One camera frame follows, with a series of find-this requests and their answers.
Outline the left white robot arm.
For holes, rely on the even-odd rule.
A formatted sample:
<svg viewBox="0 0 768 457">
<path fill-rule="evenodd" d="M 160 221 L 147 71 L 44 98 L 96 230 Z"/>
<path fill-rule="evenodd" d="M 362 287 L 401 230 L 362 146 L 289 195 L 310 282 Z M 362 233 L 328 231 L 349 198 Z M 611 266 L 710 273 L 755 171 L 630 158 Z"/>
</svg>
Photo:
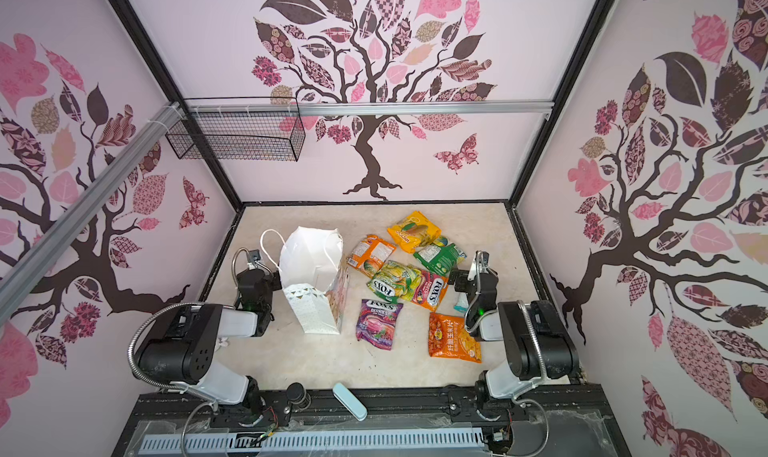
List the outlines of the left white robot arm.
<svg viewBox="0 0 768 457">
<path fill-rule="evenodd" d="M 153 314 L 132 337 L 131 371 L 159 389 L 189 393 L 213 405 L 240 406 L 258 417 L 266 403 L 255 378 L 241 375 L 215 357 L 224 339 L 259 338 L 273 322 L 273 294 L 280 274 L 256 267 L 235 275 L 233 306 L 173 304 Z"/>
</svg>

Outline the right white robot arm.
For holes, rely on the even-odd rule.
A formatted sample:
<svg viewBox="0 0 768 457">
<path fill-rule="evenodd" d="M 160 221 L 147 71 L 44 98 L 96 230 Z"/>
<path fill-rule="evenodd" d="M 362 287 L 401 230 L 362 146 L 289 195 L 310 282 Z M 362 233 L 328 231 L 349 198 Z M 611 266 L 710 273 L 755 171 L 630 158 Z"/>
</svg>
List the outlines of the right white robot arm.
<svg viewBox="0 0 768 457">
<path fill-rule="evenodd" d="M 462 318 L 473 343 L 501 342 L 501 364 L 481 373 L 473 405 L 482 412 L 498 401 L 516 401 L 537 387 L 576 378 L 576 347 L 554 305 L 547 300 L 497 301 L 498 275 L 490 269 L 453 270 L 449 283 L 467 297 Z"/>
</svg>

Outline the purple Fox's candy bag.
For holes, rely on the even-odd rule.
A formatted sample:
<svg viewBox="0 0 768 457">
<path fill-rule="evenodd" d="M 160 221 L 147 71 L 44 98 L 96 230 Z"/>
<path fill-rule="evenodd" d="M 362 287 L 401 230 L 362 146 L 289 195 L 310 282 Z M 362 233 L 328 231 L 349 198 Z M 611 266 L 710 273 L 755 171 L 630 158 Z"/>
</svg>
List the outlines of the purple Fox's candy bag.
<svg viewBox="0 0 768 457">
<path fill-rule="evenodd" d="M 400 303 L 362 300 L 356 323 L 355 336 L 374 347 L 390 351 L 393 348 L 396 322 L 403 309 Z"/>
</svg>

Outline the green yellow Fox's candy bag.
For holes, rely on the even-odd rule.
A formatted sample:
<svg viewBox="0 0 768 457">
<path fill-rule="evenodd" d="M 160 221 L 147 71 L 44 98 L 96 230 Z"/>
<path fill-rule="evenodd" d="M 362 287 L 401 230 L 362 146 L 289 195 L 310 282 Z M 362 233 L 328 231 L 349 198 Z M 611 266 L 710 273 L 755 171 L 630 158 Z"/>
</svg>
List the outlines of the green yellow Fox's candy bag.
<svg viewBox="0 0 768 457">
<path fill-rule="evenodd" d="M 389 260 L 369 280 L 367 287 L 386 302 L 396 303 L 410 301 L 422 282 L 418 268 Z"/>
</svg>

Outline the white paper gift bag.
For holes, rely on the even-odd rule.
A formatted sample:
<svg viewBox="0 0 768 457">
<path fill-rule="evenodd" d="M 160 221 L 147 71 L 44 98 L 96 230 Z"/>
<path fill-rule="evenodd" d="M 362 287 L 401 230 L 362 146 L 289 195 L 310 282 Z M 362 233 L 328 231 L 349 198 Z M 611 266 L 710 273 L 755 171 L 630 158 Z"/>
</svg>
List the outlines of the white paper gift bag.
<svg viewBox="0 0 768 457">
<path fill-rule="evenodd" d="M 339 231 L 299 226 L 285 238 L 267 229 L 259 244 L 304 333 L 341 334 L 349 276 Z"/>
</svg>

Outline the orange chestnut snack bag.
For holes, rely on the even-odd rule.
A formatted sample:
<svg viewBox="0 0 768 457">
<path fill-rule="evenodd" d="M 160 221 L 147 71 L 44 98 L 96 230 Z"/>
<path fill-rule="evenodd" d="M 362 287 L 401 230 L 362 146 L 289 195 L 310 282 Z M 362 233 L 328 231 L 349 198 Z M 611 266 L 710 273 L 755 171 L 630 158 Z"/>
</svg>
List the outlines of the orange chestnut snack bag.
<svg viewBox="0 0 768 457">
<path fill-rule="evenodd" d="M 431 313 L 427 346 L 430 357 L 482 362 L 481 344 L 467 332 L 460 317 Z"/>
</svg>

